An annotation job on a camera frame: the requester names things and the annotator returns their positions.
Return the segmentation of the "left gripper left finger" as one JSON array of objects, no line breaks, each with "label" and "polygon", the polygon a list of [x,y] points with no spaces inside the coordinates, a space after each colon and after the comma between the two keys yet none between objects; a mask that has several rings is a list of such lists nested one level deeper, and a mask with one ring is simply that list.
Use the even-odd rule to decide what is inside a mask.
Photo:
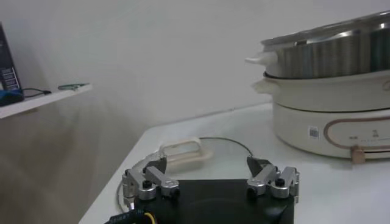
[{"label": "left gripper left finger", "polygon": [[154,200],[157,192],[162,197],[176,199],[180,196],[178,180],[168,177],[165,172],[168,160],[165,156],[159,159],[144,159],[125,170],[122,175],[122,195],[124,200],[138,198],[143,201]]}]

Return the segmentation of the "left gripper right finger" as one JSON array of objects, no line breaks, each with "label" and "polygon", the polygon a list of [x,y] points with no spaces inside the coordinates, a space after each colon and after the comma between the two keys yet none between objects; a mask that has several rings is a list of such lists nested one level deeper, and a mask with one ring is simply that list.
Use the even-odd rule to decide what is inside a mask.
[{"label": "left gripper right finger", "polygon": [[299,202],[299,172],[295,167],[280,170],[266,159],[247,157],[251,177],[247,180],[247,196],[256,199],[270,193],[276,199],[292,197]]}]

